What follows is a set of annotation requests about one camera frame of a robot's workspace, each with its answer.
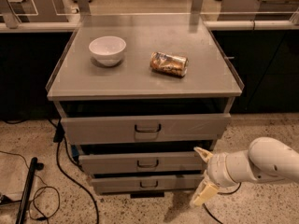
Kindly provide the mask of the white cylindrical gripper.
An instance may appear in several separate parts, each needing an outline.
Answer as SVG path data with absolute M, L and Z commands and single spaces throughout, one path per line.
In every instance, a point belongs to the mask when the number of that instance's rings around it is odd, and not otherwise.
M 204 177 L 194 192 L 190 207 L 198 207 L 215 196 L 220 188 L 232 187 L 242 182 L 253 181 L 253 164 L 246 150 L 234 153 L 212 154 L 206 149 L 193 149 L 206 163 Z

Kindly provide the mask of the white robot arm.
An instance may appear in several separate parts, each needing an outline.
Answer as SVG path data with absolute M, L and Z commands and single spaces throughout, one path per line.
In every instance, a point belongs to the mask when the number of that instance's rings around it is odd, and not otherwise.
M 219 193 L 220 188 L 250 182 L 299 183 L 299 154 L 277 139 L 260 137 L 249 148 L 233 153 L 217 153 L 195 147 L 206 163 L 204 179 L 193 194 L 190 206 L 197 207 Z

